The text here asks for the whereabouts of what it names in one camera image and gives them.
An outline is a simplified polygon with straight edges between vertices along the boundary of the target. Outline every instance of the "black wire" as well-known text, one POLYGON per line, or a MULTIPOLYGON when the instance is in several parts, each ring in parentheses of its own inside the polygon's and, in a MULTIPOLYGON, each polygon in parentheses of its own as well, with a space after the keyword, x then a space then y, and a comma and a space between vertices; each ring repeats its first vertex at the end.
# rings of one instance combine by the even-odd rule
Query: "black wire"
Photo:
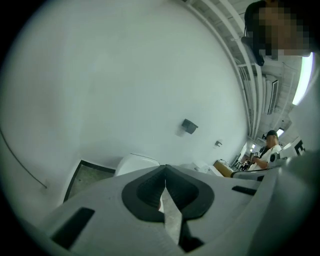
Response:
POLYGON ((40 180, 38 180, 35 176, 33 176, 33 174, 27 170, 27 168, 19 161, 19 159, 16 157, 16 155, 13 153, 13 151, 11 150, 11 148, 8 145, 8 142, 6 141, 6 138, 0 128, 0 134, 3 138, 3 141, 5 143, 5 145, 7 146, 7 148, 9 149, 9 151, 11 152, 11 154, 14 156, 15 160, 21 165, 21 167, 32 177, 34 178, 37 182, 39 182, 42 186, 44 186, 46 189, 48 188, 46 185, 44 185, 40 180))

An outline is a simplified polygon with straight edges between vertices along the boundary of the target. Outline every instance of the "air conditioner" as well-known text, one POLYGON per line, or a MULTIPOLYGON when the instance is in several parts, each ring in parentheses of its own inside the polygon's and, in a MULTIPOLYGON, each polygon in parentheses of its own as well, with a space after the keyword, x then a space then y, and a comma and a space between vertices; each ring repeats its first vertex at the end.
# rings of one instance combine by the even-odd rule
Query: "air conditioner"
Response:
POLYGON ((273 82, 271 82, 270 80, 265 81, 265 90, 263 90, 265 92, 264 113, 267 115, 271 115, 275 110, 278 99, 278 88, 278 80, 275 80, 273 82))

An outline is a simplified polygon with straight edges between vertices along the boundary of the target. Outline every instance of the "person's arm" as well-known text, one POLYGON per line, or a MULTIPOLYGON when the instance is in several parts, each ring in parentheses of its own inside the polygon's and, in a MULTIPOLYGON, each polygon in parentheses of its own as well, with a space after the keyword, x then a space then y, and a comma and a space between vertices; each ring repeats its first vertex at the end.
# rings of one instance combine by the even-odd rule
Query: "person's arm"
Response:
POLYGON ((254 157, 253 162, 255 162, 261 169, 267 169, 268 162, 259 159, 258 157, 254 157))

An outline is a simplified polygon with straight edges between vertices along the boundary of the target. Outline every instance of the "ceiling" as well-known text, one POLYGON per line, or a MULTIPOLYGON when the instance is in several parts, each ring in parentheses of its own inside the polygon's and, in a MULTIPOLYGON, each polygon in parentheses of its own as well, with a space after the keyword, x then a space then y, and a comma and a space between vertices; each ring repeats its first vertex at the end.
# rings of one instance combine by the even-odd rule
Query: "ceiling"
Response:
MULTIPOLYGON (((223 22, 205 2, 206 0, 182 0, 186 2, 189 9, 196 10, 198 12, 198 18, 202 21, 208 21, 218 32, 218 34, 222 37, 225 45, 228 47, 231 52, 232 57, 236 60, 237 64, 242 64, 244 66, 244 71, 248 72, 248 66, 245 63, 244 56, 240 51, 240 48, 237 44, 237 40, 240 40, 241 37, 244 36, 244 31, 241 31, 239 23, 237 19, 231 14, 230 10, 228 10, 226 6, 226 2, 230 3, 231 6, 235 9, 235 11, 240 16, 241 20, 244 22, 244 16, 246 8, 249 4, 256 2, 254 0, 209 0, 213 3, 219 11, 221 11, 227 20, 231 23, 232 27, 237 33, 237 38, 231 34, 230 30, 226 26, 225 22, 223 22)), ((270 58, 264 58, 264 65, 261 67, 262 76, 264 75, 272 75, 276 79, 279 80, 279 90, 277 94, 276 107, 271 115, 267 115, 262 113, 260 116, 260 121, 257 122, 257 132, 256 135, 250 136, 250 138, 255 141, 258 145, 264 146, 263 140, 261 138, 262 135, 269 130, 278 130, 278 128, 282 128, 285 131, 291 126, 291 121, 289 119, 289 112, 292 110, 294 105, 292 101, 294 99, 299 78, 300 71, 302 65, 302 57, 299 56, 279 56, 278 60, 271 60, 270 58)), ((248 118, 250 125, 253 125, 252 121, 252 110, 249 108, 248 110, 248 118)), ((284 136, 283 139, 280 138, 283 145, 291 142, 289 141, 290 136, 284 136)))

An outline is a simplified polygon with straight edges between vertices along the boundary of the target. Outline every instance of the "white wall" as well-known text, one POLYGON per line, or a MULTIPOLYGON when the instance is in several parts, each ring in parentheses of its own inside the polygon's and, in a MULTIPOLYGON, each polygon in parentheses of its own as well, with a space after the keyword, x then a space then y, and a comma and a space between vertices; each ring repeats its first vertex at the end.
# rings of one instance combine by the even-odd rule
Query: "white wall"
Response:
POLYGON ((166 0, 48 2, 1 74, 1 178, 32 224, 63 199, 80 159, 116 167, 129 153, 212 164, 239 153, 247 122, 235 73, 208 29, 166 0), (199 128, 182 134, 187 118, 199 128), (216 140, 222 146, 214 148, 216 140))
POLYGON ((235 73, 215 37, 172 1, 110 30, 99 8, 85 6, 75 24, 85 30, 73 34, 78 62, 94 66, 78 67, 88 84, 82 157, 113 168, 129 153, 161 164, 231 162, 246 141, 246 116, 235 73), (91 16, 83 20, 84 13, 91 16), (80 54, 87 51, 89 60, 80 54), (177 135, 184 119, 199 126, 194 134, 177 135), (214 148, 217 140, 222 146, 214 148))

